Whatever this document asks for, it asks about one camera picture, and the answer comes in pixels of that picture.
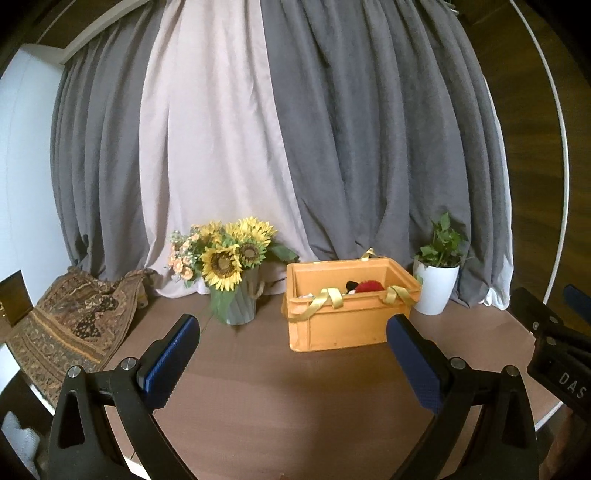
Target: gray curtain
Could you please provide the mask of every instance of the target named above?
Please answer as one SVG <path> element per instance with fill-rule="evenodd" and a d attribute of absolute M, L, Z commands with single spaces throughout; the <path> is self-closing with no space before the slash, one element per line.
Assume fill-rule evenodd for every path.
<path fill-rule="evenodd" d="M 163 5 L 149 2 L 66 65 L 56 100 L 51 173 L 73 265 L 104 280 L 148 253 L 139 189 L 139 107 Z"/>
<path fill-rule="evenodd" d="M 469 240 L 456 298 L 482 300 L 511 249 L 485 81 L 438 0 L 261 0 L 306 234 L 321 260 L 411 263 L 449 211 Z"/>

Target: potted plant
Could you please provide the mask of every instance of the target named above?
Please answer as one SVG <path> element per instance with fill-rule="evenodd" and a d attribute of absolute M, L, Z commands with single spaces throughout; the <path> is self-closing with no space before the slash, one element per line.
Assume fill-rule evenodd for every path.
<path fill-rule="evenodd" d="M 413 275 L 423 285 L 414 306 L 425 315 L 438 315 L 452 295 L 462 264 L 460 246 L 465 239 L 450 224 L 449 212 L 433 222 L 433 240 L 414 258 Z"/>

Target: small box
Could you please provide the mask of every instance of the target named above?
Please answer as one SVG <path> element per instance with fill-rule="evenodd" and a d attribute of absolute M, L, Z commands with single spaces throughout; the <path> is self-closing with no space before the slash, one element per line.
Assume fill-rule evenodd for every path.
<path fill-rule="evenodd" d="M 21 271 L 0 281 L 0 317 L 14 327 L 33 309 Z"/>
<path fill-rule="evenodd" d="M 386 304 L 385 291 L 346 294 L 349 280 L 378 280 L 385 288 L 405 288 L 413 302 L 421 295 L 421 285 L 391 258 L 339 260 L 287 265 L 287 290 L 283 315 L 290 320 L 304 313 L 313 298 L 298 298 L 308 293 L 318 296 L 324 288 L 336 287 L 343 293 L 343 306 L 334 309 L 327 301 L 314 315 L 294 323 L 290 321 L 290 348 L 296 352 L 329 350 L 371 345 L 386 341 L 386 323 L 393 315 L 410 314 L 411 306 L 398 296 Z"/>

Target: brown patterned cloth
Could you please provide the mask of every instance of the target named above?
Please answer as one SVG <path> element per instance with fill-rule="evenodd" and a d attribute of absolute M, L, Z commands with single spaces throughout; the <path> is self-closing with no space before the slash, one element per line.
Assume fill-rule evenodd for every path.
<path fill-rule="evenodd" d="M 55 407 L 72 365 L 102 370 L 123 342 L 136 308 L 148 304 L 144 281 L 153 270 L 135 270 L 116 282 L 78 268 L 58 277 L 7 339 L 14 358 Z"/>

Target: brown table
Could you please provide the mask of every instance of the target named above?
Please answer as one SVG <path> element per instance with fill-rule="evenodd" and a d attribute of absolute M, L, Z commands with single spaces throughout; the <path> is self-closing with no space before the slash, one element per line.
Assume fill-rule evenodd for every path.
<path fill-rule="evenodd" d="M 183 312 L 198 314 L 199 348 L 160 427 L 200 480 L 385 480 L 409 454 L 431 413 L 420 407 L 386 344 L 295 353 L 289 349 L 281 297 L 271 297 L 242 327 L 211 319 L 207 297 L 158 299 L 111 362 L 140 356 Z M 534 338 L 508 313 L 450 303 L 435 317 L 413 312 L 419 332 L 472 368 L 524 374 L 534 421 L 557 399 L 527 376 Z M 455 469 L 472 433 L 473 408 L 445 474 Z M 133 450 L 112 420 L 124 454 Z M 132 460 L 139 462 L 133 454 Z"/>

